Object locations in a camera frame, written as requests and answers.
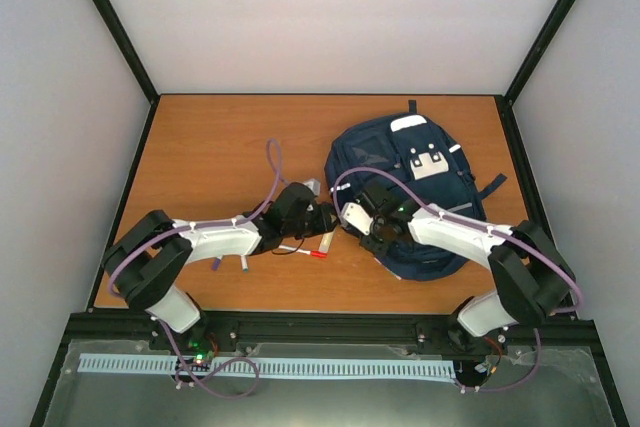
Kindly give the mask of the navy blue student backpack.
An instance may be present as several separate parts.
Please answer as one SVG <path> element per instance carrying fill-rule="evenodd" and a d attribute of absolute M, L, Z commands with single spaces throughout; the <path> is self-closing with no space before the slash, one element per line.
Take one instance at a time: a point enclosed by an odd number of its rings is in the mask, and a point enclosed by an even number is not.
<path fill-rule="evenodd" d="M 408 102 L 408 111 L 378 117 L 352 126 L 331 144 L 324 171 L 340 205 L 355 200 L 369 180 L 378 180 L 395 193 L 406 194 L 393 181 L 371 172 L 341 174 L 357 167 L 376 168 L 397 178 L 426 203 L 485 221 L 483 201 L 507 177 L 500 173 L 484 189 L 461 145 L 442 127 Z"/>

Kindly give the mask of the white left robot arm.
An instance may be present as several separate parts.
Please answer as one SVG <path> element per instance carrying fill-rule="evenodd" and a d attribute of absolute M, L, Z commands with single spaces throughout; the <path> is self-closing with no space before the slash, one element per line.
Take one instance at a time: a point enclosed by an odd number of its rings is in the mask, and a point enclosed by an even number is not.
<path fill-rule="evenodd" d="M 208 325 L 196 302 L 175 285 L 186 265 L 260 255 L 287 238 L 321 236 L 337 225 L 331 203 L 319 202 L 309 186 L 293 182 L 276 199 L 230 219 L 187 222 L 153 210 L 106 251 L 102 267 L 109 288 L 129 309 L 164 322 L 177 342 L 193 350 L 206 342 Z"/>

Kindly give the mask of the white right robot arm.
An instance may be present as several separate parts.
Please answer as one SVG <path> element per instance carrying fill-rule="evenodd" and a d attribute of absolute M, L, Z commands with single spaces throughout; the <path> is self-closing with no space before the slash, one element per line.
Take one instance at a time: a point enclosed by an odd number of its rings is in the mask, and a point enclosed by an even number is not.
<path fill-rule="evenodd" d="M 448 339 L 460 351 L 504 327 L 541 326 L 577 290 L 573 271 L 530 221 L 487 223 L 426 204 L 415 194 L 402 199 L 376 182 L 345 203 L 340 215 L 372 253 L 386 254 L 393 242 L 403 240 L 443 249 L 490 272 L 493 290 L 464 301 L 448 320 Z"/>

